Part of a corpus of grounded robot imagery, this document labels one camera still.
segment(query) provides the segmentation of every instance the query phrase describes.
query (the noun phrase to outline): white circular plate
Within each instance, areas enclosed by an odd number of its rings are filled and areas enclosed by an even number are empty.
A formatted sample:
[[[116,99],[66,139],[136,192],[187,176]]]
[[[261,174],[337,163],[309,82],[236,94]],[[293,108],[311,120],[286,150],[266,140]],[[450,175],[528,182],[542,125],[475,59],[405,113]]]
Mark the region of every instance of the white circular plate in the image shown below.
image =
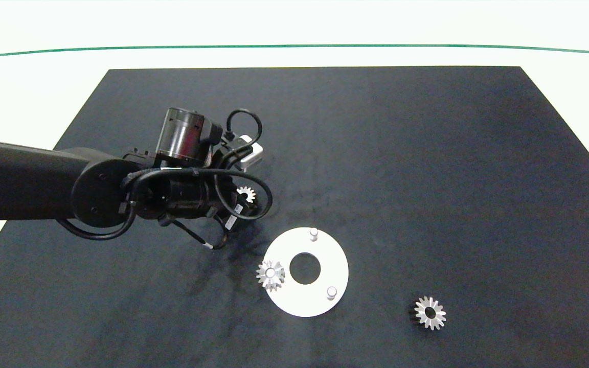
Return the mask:
[[[285,268],[285,282],[279,289],[266,291],[269,298],[285,312],[298,317],[318,316],[333,308],[349,281],[347,257],[337,241],[321,230],[313,241],[310,231],[309,227],[298,227],[282,233],[264,257],[264,261],[281,262]],[[301,253],[312,254],[320,262],[320,276],[311,284],[299,284],[290,275],[290,262]]]

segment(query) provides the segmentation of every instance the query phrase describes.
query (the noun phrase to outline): plate center hole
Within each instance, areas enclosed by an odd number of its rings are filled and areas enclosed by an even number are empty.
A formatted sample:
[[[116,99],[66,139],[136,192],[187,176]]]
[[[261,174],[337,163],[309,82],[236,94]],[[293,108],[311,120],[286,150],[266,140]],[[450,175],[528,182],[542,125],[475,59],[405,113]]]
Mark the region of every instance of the plate center hole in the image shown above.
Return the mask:
[[[432,307],[426,307],[424,308],[424,314],[429,318],[435,318],[435,309]]]
[[[290,261],[290,275],[299,284],[311,284],[320,277],[320,261],[310,253],[299,253]]]

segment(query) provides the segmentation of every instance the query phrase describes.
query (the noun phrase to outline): metal pin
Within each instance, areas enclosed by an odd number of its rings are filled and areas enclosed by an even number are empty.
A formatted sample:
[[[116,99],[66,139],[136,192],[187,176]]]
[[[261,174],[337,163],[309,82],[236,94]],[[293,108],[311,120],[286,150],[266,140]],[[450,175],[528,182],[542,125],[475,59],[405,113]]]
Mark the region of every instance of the metal pin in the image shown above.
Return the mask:
[[[327,289],[327,299],[332,301],[333,299],[335,299],[336,295],[337,289],[335,288],[335,286],[329,286],[329,288]]]
[[[318,229],[312,227],[312,228],[310,228],[310,232],[309,233],[310,233],[310,241],[311,242],[317,242],[317,240],[318,240],[318,233],[319,233]]]

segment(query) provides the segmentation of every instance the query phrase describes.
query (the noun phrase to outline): label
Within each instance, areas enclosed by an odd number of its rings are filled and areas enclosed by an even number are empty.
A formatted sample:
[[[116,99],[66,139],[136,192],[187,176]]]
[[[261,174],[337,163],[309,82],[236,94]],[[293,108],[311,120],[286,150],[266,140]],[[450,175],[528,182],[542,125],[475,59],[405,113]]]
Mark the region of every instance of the label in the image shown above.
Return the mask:
[[[242,212],[242,206],[237,204],[236,207],[234,208],[234,211],[238,212],[240,214]],[[233,225],[236,223],[237,219],[238,219],[238,217],[231,215],[231,217],[229,217],[229,219],[226,220],[226,224],[224,225],[224,227],[226,227],[226,230],[231,230]]]

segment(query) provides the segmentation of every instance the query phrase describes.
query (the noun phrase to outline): metal gear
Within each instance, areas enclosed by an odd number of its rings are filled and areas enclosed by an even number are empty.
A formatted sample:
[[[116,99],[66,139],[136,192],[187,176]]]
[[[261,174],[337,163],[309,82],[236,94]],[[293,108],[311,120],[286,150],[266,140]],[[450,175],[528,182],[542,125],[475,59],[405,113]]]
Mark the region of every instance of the metal gear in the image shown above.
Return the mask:
[[[440,329],[440,326],[444,326],[442,321],[447,320],[444,317],[447,312],[442,311],[442,306],[438,305],[438,301],[433,300],[432,297],[424,296],[424,299],[419,298],[419,302],[415,302],[415,304],[418,306],[415,308],[415,312],[418,312],[415,316],[419,318],[419,323],[424,324],[424,328],[430,327],[433,331],[434,328]]]
[[[247,202],[253,203],[256,199],[256,192],[250,187],[239,187],[238,188],[239,195],[247,195]]]
[[[281,266],[281,262],[262,261],[256,273],[258,282],[262,283],[262,287],[267,291],[276,290],[285,282],[285,268]]]

